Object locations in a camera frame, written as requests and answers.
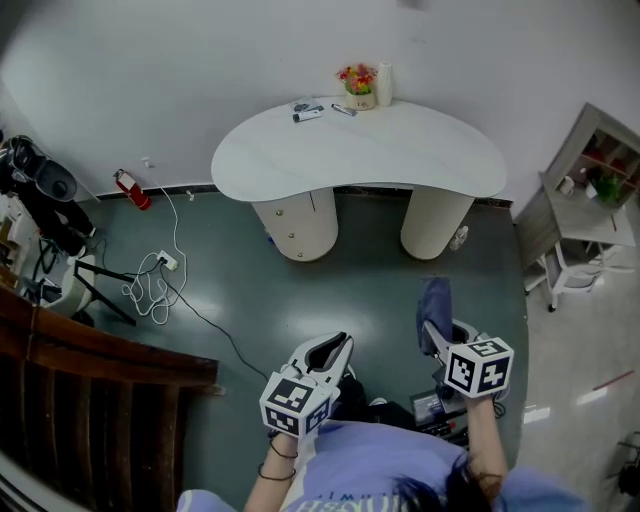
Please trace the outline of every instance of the power strip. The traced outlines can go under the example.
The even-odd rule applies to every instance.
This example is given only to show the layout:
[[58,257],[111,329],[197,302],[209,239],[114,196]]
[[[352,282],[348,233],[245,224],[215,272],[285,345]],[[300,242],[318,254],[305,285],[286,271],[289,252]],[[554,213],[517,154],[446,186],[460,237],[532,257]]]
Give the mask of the power strip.
[[157,256],[158,261],[160,260],[164,260],[164,266],[167,267],[169,270],[171,270],[172,272],[178,268],[178,262],[175,258],[169,256],[169,254],[167,254],[166,251],[160,251],[160,253]]

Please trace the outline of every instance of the gray floor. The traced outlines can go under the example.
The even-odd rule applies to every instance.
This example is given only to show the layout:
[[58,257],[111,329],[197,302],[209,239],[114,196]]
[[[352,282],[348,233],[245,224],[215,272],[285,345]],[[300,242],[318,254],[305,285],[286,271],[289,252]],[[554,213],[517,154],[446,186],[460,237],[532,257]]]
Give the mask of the gray floor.
[[[384,396],[409,408],[409,396],[433,387],[435,362],[420,354],[415,308],[420,278],[447,275],[454,314],[516,351],[512,388],[500,420],[509,462],[515,463],[526,396],[528,335],[522,275],[511,217],[506,210],[473,207],[465,223],[469,240],[435,262],[411,260],[399,233],[407,201],[337,196],[340,236],[318,262],[300,264],[268,241],[250,205],[221,194],[189,201],[173,196],[180,215],[178,240],[189,256],[185,298],[234,336],[245,358],[265,373],[278,369],[302,341],[344,330],[355,339],[352,365],[370,398]],[[106,265],[136,272],[151,251],[172,247],[173,214],[165,198],[138,211],[128,200],[87,206],[108,239]],[[171,283],[182,283],[180,270]],[[133,313],[120,284],[99,278],[98,287]],[[221,362],[224,398],[203,397],[190,409],[185,443],[185,487],[218,493],[242,507],[267,448],[258,397],[261,378],[244,367],[229,342],[178,303],[169,322],[149,318],[129,327],[100,304],[88,309],[96,327],[144,343]]]
[[[640,266],[626,248],[611,265]],[[518,464],[561,481],[599,512],[625,510],[618,473],[640,445],[640,274],[605,274],[591,293],[560,296],[547,311],[545,286],[527,299],[531,359]],[[634,370],[635,373],[604,383]],[[628,510],[640,510],[636,506]]]

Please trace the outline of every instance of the black hair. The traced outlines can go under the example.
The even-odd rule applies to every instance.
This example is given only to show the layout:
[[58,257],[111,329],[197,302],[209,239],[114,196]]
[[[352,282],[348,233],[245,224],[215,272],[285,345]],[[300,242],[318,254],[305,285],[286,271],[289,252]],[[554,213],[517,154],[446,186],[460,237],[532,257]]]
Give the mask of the black hair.
[[[493,485],[481,485],[485,479]],[[499,489],[499,483],[499,477],[494,475],[474,476],[468,460],[460,457],[447,477],[444,492],[438,493],[424,482],[404,476],[395,480],[394,494],[400,499],[400,509],[407,512],[490,512],[492,498],[497,497],[492,491]]]

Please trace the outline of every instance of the kidney-shaped table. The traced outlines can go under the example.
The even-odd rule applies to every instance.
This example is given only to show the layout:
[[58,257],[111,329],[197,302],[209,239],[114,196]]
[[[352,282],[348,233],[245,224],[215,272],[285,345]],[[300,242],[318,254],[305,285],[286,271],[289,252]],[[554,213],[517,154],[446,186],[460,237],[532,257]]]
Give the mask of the kidney-shaped table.
[[[338,237],[333,187],[414,185],[400,239],[418,259],[437,257],[476,197],[500,192],[505,164],[478,130],[419,105],[350,117],[320,98],[323,117],[294,123],[288,105],[245,121],[216,149],[211,175],[228,197],[253,204],[286,257],[312,261]],[[362,226],[362,229],[376,229]]]

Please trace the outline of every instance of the blue shirt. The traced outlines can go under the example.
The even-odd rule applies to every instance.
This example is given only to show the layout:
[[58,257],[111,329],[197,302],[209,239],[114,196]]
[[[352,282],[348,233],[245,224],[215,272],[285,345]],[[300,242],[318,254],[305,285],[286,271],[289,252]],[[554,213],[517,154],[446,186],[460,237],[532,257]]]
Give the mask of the blue shirt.
[[[442,496],[462,448],[442,439],[386,425],[327,422],[298,448],[297,475],[282,510],[396,510],[395,479],[410,477]],[[584,502],[528,469],[509,473],[501,489],[507,510],[583,511]],[[186,491],[179,512],[232,512],[208,491]]]

